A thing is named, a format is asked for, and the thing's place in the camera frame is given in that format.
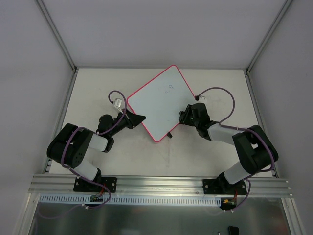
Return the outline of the pink-framed whiteboard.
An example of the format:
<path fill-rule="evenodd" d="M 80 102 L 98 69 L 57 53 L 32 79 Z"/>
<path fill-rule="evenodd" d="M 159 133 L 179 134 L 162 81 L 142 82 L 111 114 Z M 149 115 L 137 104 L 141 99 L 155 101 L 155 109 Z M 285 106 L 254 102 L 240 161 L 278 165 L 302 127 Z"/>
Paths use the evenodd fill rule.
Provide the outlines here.
<path fill-rule="evenodd" d="M 127 98 L 133 113 L 146 117 L 142 125 L 154 142 L 160 142 L 179 124 L 179 113 L 194 101 L 194 94 L 176 65 Z"/>

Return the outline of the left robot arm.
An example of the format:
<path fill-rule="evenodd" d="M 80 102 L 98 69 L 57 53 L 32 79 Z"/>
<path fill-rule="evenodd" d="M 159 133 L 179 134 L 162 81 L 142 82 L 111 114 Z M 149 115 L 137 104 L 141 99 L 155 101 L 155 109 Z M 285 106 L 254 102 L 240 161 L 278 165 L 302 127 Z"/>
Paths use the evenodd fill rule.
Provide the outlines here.
<path fill-rule="evenodd" d="M 101 116 L 96 132 L 68 123 L 49 144 L 47 157 L 74 171 L 76 176 L 85 178 L 85 185 L 90 190 L 97 191 L 102 186 L 102 173 L 85 159 L 87 150 L 109 152 L 114 145 L 115 134 L 124 128 L 133 129 L 145 119 L 145 116 L 123 109 L 116 118 L 111 115 Z"/>

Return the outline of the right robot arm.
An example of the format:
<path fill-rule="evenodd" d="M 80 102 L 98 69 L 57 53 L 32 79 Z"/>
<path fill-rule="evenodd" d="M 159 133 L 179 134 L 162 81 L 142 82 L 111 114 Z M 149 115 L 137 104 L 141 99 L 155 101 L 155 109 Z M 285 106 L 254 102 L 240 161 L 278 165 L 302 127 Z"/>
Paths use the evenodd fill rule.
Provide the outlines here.
<path fill-rule="evenodd" d="M 179 113 L 179 124 L 195 127 L 200 137 L 235 147 L 239 161 L 222 172 L 208 188 L 231 193 L 237 184 L 269 167 L 278 160 L 278 152 L 259 125 L 235 128 L 210 119 L 203 103 L 188 105 Z"/>

